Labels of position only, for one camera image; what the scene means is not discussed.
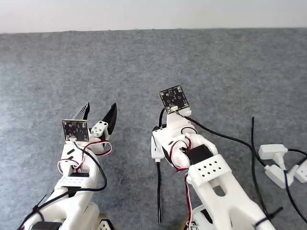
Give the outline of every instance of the bracket with holes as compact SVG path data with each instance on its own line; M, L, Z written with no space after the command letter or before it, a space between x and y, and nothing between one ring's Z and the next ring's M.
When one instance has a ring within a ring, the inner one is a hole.
M194 164L189 168L189 176L198 185L230 172L231 169L220 154Z
M94 186L93 181L89 177L79 177L79 176L63 176L58 184L62 187L81 187L81 188L91 188Z

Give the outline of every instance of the black cable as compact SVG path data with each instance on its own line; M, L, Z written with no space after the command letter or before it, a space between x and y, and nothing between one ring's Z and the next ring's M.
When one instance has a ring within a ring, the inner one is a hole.
M287 194L288 194L288 197L291 201L291 204L293 205L293 207L295 208L295 210L297 211L297 213L300 215L300 217L303 219L303 221L305 221L305 223L307 223L307 219L306 217L304 217L304 215L301 213L301 211L298 209L295 201L293 200L293 197L290 193L290 189L289 189L289 185L288 185L288 178L287 178L287 172L286 170L283 171L284 173L284 181L285 181L285 185L286 185L286 190L287 190Z
M278 213L280 213L283 210L283 207L279 207L276 211L274 211L273 213L268 214L265 218L259 220L256 224L255 224L255 228L260 225L261 223L265 222L266 220L270 220L273 219Z
M157 162L157 172L158 172L158 188L157 188L157 205L158 205L158 223L161 221L161 204L160 204L160 190L161 190L161 170L160 170L160 162Z
M299 152L299 153L302 153L303 155L305 155L306 157L304 157L303 159L301 159L298 163L294 164L294 165L301 165L302 163L304 163L304 161L307 160L307 153L301 151L301 150L298 150L298 149L288 149L288 151L290 152Z
M257 178L256 178L256 171L255 171L255 160L256 160L256 149L255 149L255 144L254 144L254 127L255 127L255 118L252 117L251 119L251 146L253 148L253 154L252 154L252 158L251 158L251 173L252 173L252 177L253 177L253 182L254 182L254 186L255 186L255 190L256 190L256 194L258 196L258 199L260 201L260 205L262 207L262 210L265 214L265 216L268 216L268 211L267 208L265 207L263 198L261 196L261 192L258 186L258 182L257 182Z
M303 151L301 151L301 150L298 150L298 149L288 149L288 151L290 151L290 152L299 152L299 153L302 153L302 154L304 154L305 156L307 156L307 153L305 153L305 152L303 152Z
M61 194L61 195L59 195L59 196L57 196L57 197L55 197L55 198L53 198L53 199L51 199L51 200L45 202L45 203L43 203L41 206L37 206L37 208L36 208L35 210L32 210L32 212L31 212L30 214L28 214L28 215L24 218L24 220L22 221L22 223L20 224L20 226L18 227L17 230L20 230L20 229L23 227L24 223L25 223L32 215L34 215L35 213L37 213L38 211L40 211L40 210L43 209L44 207L50 205L51 203L53 203L53 202L55 202L55 201L61 199L62 197L66 196L66 195L68 195L68 194L76 193L76 192L80 192L80 191L99 192L99 191L102 191L102 190L104 190L104 189L106 188L107 179L106 179L106 175L105 175L103 169L101 168L100 164L96 161L96 159L95 159L90 153L88 153L88 152L85 151L84 149L83 149L82 151L83 151L84 154L86 154L87 156L89 156L89 157L94 161L94 163L97 165L97 167L98 167L99 171L101 172L102 177L103 177L103 179L104 179L104 185L103 185L101 188L75 188L75 189L71 189L71 190L69 190L69 191L67 191L67 192L65 192L65 193L63 193L63 194Z
M303 159L301 159L298 163L296 163L296 165L301 165L302 163L304 163L304 161L307 160L307 157L304 157Z
M189 129L192 129L192 130L194 130L194 132L196 133L196 134L198 134L198 132L197 132L197 130L196 129L194 129L194 128L192 128L192 127L183 127L182 129L181 129L181 134L183 134L183 130L185 129L185 128L189 128Z
M165 109L163 108L161 110L161 113L160 113L160 117L159 117L159 128L162 127L162 118L163 118L163 113L164 113Z
M208 131L209 133L212 133L212 134L214 134L214 135L217 135L217 136L219 136L219 137L226 138L226 139L229 139L229 140L234 140L234 141L236 141L236 142L239 142L239 143L241 143L241 144L247 146L247 147L251 150L251 152L252 152L253 154L256 155L256 158L257 158L257 160L260 162L260 164L262 164L263 166L266 165L266 164L263 162L263 160L261 160L260 157L257 156L256 152L254 152L254 149L252 148L252 146L251 146L250 144L246 143L245 141L242 141L242 140L240 140L240 139L233 138L233 137L230 137L230 136L227 136L227 135L224 135L224 134L215 132L215 131L213 131L213 130L211 130L211 129L205 127L205 126L203 126L202 124L198 123L197 121L193 120L192 118L190 118L190 117L188 117L188 116L183 116L183 115L181 115L179 112L176 112L176 113L177 113L179 116L184 117L184 118L187 119L188 121L191 121L191 122L197 124L199 127L201 127L202 129Z

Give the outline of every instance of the white wire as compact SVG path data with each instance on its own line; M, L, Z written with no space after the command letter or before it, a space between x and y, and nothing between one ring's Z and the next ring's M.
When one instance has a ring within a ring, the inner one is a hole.
M62 170L62 167L61 167L61 165L60 165L62 161L70 161L70 162L72 162L73 164L71 164L71 165L72 165L74 168L75 168L75 166L78 167L78 166L80 165L78 162L73 161L73 160L71 160L71 159L61 159L61 160L58 161L58 171L59 171L61 174L63 174L63 170Z
M188 182L186 181L186 187L187 187L187 198L188 198L188 202L189 202L189 221L188 221L188 228L189 230L191 230L191 222L192 222L192 204L191 204L191 198L190 198L190 190L189 190L189 185Z
M110 149L109 149L108 151L106 151L106 154L101 153L101 154L96 154L96 155L97 155L97 156L99 156L99 155L102 155L102 156L108 155L108 154L112 151L112 145L111 145L111 142L110 142L110 141L106 140L106 141L104 141L104 142L93 143L93 144L91 144L91 145L101 145L101 144L109 144L109 145L110 145Z

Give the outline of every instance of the white plastic part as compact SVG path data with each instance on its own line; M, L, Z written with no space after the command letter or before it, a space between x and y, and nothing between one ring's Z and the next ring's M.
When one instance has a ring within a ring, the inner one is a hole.
M62 159L73 157L74 160L80 162L82 159L82 151L77 149L71 142L64 145ZM87 145L88 142L80 142L79 147ZM97 159L92 150L87 149L94 159ZM71 177L69 176L72 169L69 162L61 164L63 176L54 187L54 192L47 200L51 200L68 189L65 186L77 186L82 188L97 187L99 179L99 169L93 160L85 155L82 170L89 173L89 177ZM68 198L65 196L56 202L51 203L40 212L43 214L45 221L60 221L62 222L61 230L96 230L99 208L95 203L90 202L93 192L83 191L77 192L75 196ZM33 215L24 225L25 230L30 230L31 227L41 221L38 214Z
M107 127L108 127L107 122L98 121L96 125L94 125L93 128L91 129L91 133L94 135L94 137L99 138L102 136L103 132L105 132L107 137L108 136Z
M290 172L287 173L287 181L288 181L288 186L293 183L293 177L298 168L298 165L294 166ZM284 172L283 169L278 167L277 165L266 165L264 167L265 169L265 174L272 180L274 181L280 188L285 189L285 180L284 180Z
M184 115L184 116L191 115L190 108L182 109L179 112L181 115ZM175 143L178 140L181 140L173 148L172 161L177 167L184 167L184 168L189 167L190 166L189 159L187 158L186 154L184 154L180 150L181 147L186 148L186 145L184 144L184 142L187 145L189 144L189 141L188 139L186 139L186 137L193 139L193 148L204 144L213 153L213 155L218 154L216 146L210 141L208 141L207 139L205 139L203 136L195 134L193 130L195 129L195 126L193 126L184 117L176 113L171 113L167 115L166 123L167 125L165 128L161 128L161 129L153 131L153 137L154 137L155 144L156 144L156 146L154 146L153 148L154 143L153 143L153 138L152 138L152 158L153 159L162 159L165 156L163 149L169 155L173 143ZM185 134L181 134L182 128L185 128L185 127L191 127L193 129L187 128L185 129Z
M280 156L283 157L288 149L281 144L273 145L261 145L259 148L259 156L262 160L271 160L274 158L276 153L280 153Z
M295 177L301 182L307 182L307 160L304 161L296 170Z
M191 110L190 108L186 108L180 110L179 113L184 116L189 116ZM216 146L203 136L195 134L192 129L186 129L185 134L181 134L180 131L184 127L195 128L184 117L176 113L168 114L166 127L153 132L158 152L154 154L152 152L152 156L154 156L153 158L157 158L158 153L169 155L172 143L177 140L188 143L186 137L192 140L193 148L204 144L212 152L213 157L190 166L188 171L187 182L192 184L203 203L192 212L193 220L197 224L197 229L254 230L254 224L265 218L260 207L246 195L243 188L232 175L228 164L223 157L218 154ZM174 162L178 164L184 165L187 160L186 155L182 153L179 148L173 149L173 156L175 158ZM217 186L222 188L225 196L216 194L214 188ZM201 213L204 209L208 211L210 217L213 219L213 224L211 224ZM274 229L275 228L269 220L261 223L257 227L257 230Z
M195 185L199 186L225 173L231 173L231 169L224 158L218 154L190 166L189 180L192 180Z
M102 220L96 230L111 230L111 227L106 220Z
M164 154L162 153L161 149L157 148L156 143L154 142L154 137L152 136L151 140L151 153L152 158L156 161L161 161L164 158Z
M221 155L215 155L190 166L187 182L192 184L203 203L193 212L195 221L202 223L200 230L254 230L254 224L265 218L260 207L249 199L232 175L231 169ZM214 191L216 186L220 186L224 196L217 195ZM213 224L206 221L203 214L199 213L203 209L208 211ZM257 229L275 228L270 221L265 221Z

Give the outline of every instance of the white plastic bracket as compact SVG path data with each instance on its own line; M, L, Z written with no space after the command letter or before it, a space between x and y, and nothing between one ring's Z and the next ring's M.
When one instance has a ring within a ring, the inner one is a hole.
M102 136L102 134L106 133L106 139L109 139L109 133L107 131L108 124L104 121L98 121L96 125L93 126L91 129L91 134L94 135L94 137L99 138Z
M220 154L194 164L189 168L189 177L197 186L225 173L231 173L231 169Z

